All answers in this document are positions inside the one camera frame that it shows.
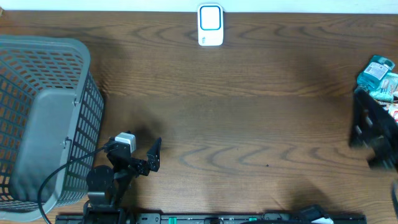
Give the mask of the pale teal snack packet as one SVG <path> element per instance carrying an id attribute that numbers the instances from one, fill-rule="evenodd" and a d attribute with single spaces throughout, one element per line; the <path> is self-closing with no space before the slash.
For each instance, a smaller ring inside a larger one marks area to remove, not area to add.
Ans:
<path id="1" fill-rule="evenodd" d="M 378 101 L 393 103 L 397 98 L 397 74 L 387 73 L 379 86 L 369 92 L 370 96 Z"/>

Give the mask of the yellow snack bag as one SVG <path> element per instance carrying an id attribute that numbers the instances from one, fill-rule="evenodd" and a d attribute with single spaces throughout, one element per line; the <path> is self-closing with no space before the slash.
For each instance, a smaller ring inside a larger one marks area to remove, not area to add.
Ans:
<path id="1" fill-rule="evenodd" d="M 398 123 L 398 105 L 397 105 L 397 103 L 387 104 L 385 106 L 385 110 L 394 119 L 394 121 L 396 123 Z"/>

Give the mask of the teal mouthwash bottle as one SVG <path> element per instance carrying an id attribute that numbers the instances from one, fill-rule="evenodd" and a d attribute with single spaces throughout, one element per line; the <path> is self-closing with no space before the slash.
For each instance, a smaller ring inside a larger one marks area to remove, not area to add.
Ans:
<path id="1" fill-rule="evenodd" d="M 365 69 L 358 75 L 356 79 L 357 86 L 363 88 L 365 91 L 375 90 L 382 82 L 382 79 L 395 66 L 392 60 L 380 55 L 374 55 Z"/>

